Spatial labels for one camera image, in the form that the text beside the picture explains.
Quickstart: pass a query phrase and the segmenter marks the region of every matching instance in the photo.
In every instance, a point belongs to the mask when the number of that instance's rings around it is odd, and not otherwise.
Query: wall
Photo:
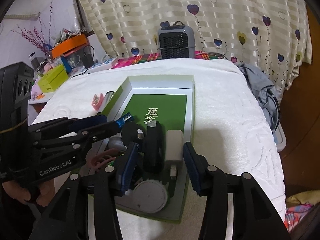
[[[51,37],[55,36],[62,28],[72,30],[74,17],[76,16],[73,0],[15,0],[7,14],[34,14],[41,12],[42,30],[44,39],[49,40],[49,17],[52,1]],[[44,53],[32,45],[21,35],[12,32],[17,30],[17,24],[23,29],[33,30],[36,27],[40,31],[39,21],[27,20],[3,20],[0,25],[0,68],[23,61],[30,65],[28,56],[35,52],[37,57],[43,57]],[[100,43],[96,42],[95,34],[89,39],[92,40],[96,50],[96,57],[100,60],[105,51]]]

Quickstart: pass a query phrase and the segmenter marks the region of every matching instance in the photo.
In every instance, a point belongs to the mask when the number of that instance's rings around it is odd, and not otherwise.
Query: gray cloth
[[[272,132],[276,130],[280,121],[279,104],[276,99],[276,89],[268,76],[255,66],[242,63],[238,66],[245,76],[252,94],[257,99],[267,123]]]

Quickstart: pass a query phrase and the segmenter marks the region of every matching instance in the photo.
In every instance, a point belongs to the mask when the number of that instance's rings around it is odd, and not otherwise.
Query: gray space heater
[[[162,59],[167,58],[194,58],[196,45],[192,28],[181,25],[162,27],[158,31],[158,45]]]

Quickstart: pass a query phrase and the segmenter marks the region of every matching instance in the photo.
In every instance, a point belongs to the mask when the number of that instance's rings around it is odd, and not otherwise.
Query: green box
[[[44,74],[44,76],[38,81],[38,85],[44,93],[54,92],[65,81],[67,81],[68,78],[65,68],[61,64]]]

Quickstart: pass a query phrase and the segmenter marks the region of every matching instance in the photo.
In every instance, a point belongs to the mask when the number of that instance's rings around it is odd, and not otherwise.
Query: bed
[[[285,195],[281,160],[271,130],[239,69],[223,59],[168,59],[106,70],[72,78],[50,99],[36,122],[67,116],[94,115],[94,94],[113,90],[130,75],[187,74],[195,80],[193,145],[209,164],[224,172],[250,172],[261,185],[282,219]],[[56,178],[56,187],[68,175]],[[197,239],[205,197],[189,185],[179,225],[148,220],[117,211],[124,239]],[[89,230],[94,230],[92,223]],[[232,198],[229,198],[227,238],[232,236]]]

